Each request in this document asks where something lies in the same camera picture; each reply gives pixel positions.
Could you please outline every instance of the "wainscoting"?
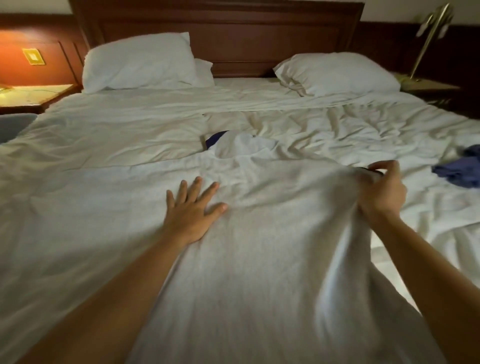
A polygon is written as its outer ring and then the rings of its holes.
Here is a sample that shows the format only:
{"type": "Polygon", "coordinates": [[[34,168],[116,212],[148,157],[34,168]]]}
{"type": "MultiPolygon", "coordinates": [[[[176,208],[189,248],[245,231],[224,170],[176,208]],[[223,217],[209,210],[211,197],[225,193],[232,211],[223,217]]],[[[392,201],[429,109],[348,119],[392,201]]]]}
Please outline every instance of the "wainscoting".
{"type": "MultiPolygon", "coordinates": [[[[418,24],[360,22],[350,50],[366,55],[390,71],[407,73],[424,38],[418,24]]],[[[454,25],[427,52],[418,76],[459,85],[456,108],[480,118],[480,26],[454,25]]],[[[0,84],[81,84],[87,47],[72,15],[0,14],[0,84]],[[46,65],[31,66],[22,48],[37,48],[46,65]]]]}

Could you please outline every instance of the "bedside table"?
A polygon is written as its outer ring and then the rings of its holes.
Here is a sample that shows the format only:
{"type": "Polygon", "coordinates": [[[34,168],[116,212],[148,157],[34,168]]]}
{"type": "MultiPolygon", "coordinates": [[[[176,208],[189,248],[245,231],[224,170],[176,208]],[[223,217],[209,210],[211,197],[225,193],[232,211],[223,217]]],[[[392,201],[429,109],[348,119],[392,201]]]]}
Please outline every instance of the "bedside table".
{"type": "Polygon", "coordinates": [[[41,114],[65,96],[80,92],[77,85],[16,86],[0,91],[0,115],[41,114]]]}
{"type": "Polygon", "coordinates": [[[460,91],[462,90],[455,85],[443,84],[423,78],[410,80],[410,78],[404,74],[394,73],[394,76],[401,83],[402,92],[412,94],[421,98],[427,104],[448,111],[452,111],[452,101],[460,95],[460,91]]]}

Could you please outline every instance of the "pillowcase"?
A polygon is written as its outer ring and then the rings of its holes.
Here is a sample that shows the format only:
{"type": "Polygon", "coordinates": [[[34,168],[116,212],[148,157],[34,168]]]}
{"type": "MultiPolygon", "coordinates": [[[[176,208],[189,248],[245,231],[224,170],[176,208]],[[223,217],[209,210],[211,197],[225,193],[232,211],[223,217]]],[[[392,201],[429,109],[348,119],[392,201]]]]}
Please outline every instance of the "pillowcase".
{"type": "Polygon", "coordinates": [[[390,72],[357,53],[297,54],[280,62],[274,71],[283,86],[301,96],[400,91],[400,83],[390,72]]]}
{"type": "Polygon", "coordinates": [[[197,87],[215,86],[215,81],[213,80],[213,74],[211,71],[212,65],[212,62],[195,58],[195,67],[197,69],[198,78],[198,82],[196,84],[197,87]]]}
{"type": "Polygon", "coordinates": [[[85,58],[84,91],[104,88],[172,88],[196,85],[188,33],[160,33],[121,39],[90,50],[85,58]]]}

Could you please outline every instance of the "person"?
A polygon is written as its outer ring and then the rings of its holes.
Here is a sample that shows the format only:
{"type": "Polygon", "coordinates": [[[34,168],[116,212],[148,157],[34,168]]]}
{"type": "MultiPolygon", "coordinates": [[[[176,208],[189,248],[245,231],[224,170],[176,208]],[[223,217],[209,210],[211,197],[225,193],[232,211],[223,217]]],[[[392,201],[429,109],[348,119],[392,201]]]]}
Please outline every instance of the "person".
{"type": "MultiPolygon", "coordinates": [[[[400,219],[406,188],[397,161],[381,161],[377,182],[362,179],[359,207],[450,363],[480,363],[480,290],[400,219]]],[[[177,199],[167,191],[167,214],[157,243],[68,314],[18,364],[123,363],[148,319],[181,251],[200,240],[227,210],[205,213],[219,184],[202,195],[201,177],[182,181],[177,199]]]]}

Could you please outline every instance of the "headboard panel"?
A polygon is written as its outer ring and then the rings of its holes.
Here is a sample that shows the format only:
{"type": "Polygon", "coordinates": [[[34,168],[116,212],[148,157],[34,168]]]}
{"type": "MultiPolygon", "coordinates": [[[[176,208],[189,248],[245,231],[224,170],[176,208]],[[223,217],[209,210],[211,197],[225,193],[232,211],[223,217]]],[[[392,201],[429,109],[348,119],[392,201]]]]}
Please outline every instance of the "headboard panel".
{"type": "Polygon", "coordinates": [[[215,77],[265,77],[296,53],[348,48],[363,3],[288,0],[70,0],[93,48],[141,34],[189,32],[215,77]]]}

